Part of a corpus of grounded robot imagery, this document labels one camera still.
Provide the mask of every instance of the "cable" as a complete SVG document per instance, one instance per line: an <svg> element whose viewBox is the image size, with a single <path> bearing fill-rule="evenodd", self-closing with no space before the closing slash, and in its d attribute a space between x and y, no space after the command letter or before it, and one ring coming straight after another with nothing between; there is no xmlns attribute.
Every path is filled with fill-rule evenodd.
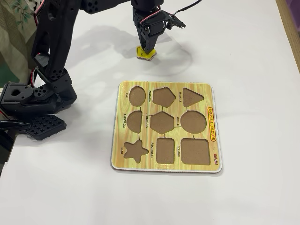
<svg viewBox="0 0 300 225"><path fill-rule="evenodd" d="M36 23L36 26L38 27L38 14L41 11L45 0L42 1L42 3L39 5L39 7L36 9L36 11L33 14L34 22Z"/></svg>
<svg viewBox="0 0 300 225"><path fill-rule="evenodd" d="M0 121L0 131L18 130L25 131L31 128L31 124L21 120L3 120Z"/></svg>
<svg viewBox="0 0 300 225"><path fill-rule="evenodd" d="M195 5L197 5L197 4L200 3L201 1L202 1L202 0L198 0L197 2L193 3L192 5L189 5L189 6L187 6L187 7L184 7L184 8L182 8L182 9L178 10L176 13L174 13L174 14L172 14L172 15L175 15L175 14L177 14L177 13L179 13L179 12L186 11L187 9L189 9L189 8L191 8L191 7L195 6Z"/></svg>
<svg viewBox="0 0 300 225"><path fill-rule="evenodd" d="M155 13L153 13L153 14L151 14L151 15L149 15L149 16L147 16L146 18L144 18L143 20L141 20L140 21L140 24L142 24L144 21L146 21L146 20L148 20L148 19L150 19L151 17L153 17L153 16L155 16L155 15L157 15L160 11L161 11L161 7L160 6L158 6L158 11L157 12L155 12Z"/></svg>
<svg viewBox="0 0 300 225"><path fill-rule="evenodd" d="M31 73L30 73L30 84L31 86L34 88L34 81L33 81L33 73L36 71L36 69L32 69Z"/></svg>
<svg viewBox="0 0 300 225"><path fill-rule="evenodd" d="M40 9L42 8L43 4L44 4L45 0L42 1L42 3L39 5L39 7L36 9L35 14L38 14Z"/></svg>

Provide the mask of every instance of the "black robotic arm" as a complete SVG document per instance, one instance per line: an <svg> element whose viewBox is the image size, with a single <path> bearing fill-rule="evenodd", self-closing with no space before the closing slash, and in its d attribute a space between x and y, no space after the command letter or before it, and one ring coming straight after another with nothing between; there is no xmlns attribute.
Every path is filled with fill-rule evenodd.
<svg viewBox="0 0 300 225"><path fill-rule="evenodd" d="M36 17L38 27L31 53L37 65L35 70L45 84L34 88L24 83L7 83L0 96L0 109L8 116L33 122L32 118L54 114L74 103L77 95L65 63L78 11L94 14L127 1L45 0ZM164 0L131 0L133 21L146 53L154 49L166 28L185 27L175 15L160 10L163 3Z"/></svg>

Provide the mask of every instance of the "white table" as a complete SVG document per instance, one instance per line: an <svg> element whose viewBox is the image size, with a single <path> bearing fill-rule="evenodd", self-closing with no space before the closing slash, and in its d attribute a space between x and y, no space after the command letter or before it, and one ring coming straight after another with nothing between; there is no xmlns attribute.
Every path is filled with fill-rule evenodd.
<svg viewBox="0 0 300 225"><path fill-rule="evenodd" d="M178 17L187 27L167 30L147 62L135 57L129 3L79 13L66 63L78 99L58 115L67 129L18 136L0 179L1 224L300 224L300 75L275 1L204 0ZM211 84L222 172L113 170L123 80Z"/></svg>

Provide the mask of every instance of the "red wire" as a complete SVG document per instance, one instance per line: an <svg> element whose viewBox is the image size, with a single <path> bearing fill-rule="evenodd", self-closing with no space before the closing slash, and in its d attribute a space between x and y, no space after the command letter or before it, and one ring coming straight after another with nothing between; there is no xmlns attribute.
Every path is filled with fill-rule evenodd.
<svg viewBox="0 0 300 225"><path fill-rule="evenodd" d="M160 6L158 6L158 8L159 8L159 10L158 10L157 12L155 12L155 13L153 13L153 14L151 14L151 15L147 16L147 17L146 17L146 18L144 18L143 20L141 20L141 21L140 21L140 24L142 24L142 22L144 22L145 20L148 20L150 17L152 17L152 16L154 16L154 15L158 14L158 13L161 11L161 7L160 7Z"/></svg>
<svg viewBox="0 0 300 225"><path fill-rule="evenodd" d="M36 14L38 14L38 11L41 9L41 7L42 7L42 5L43 5L44 2L45 2L45 0L43 0L42 3L41 3L41 4L39 5L39 7L37 8Z"/></svg>

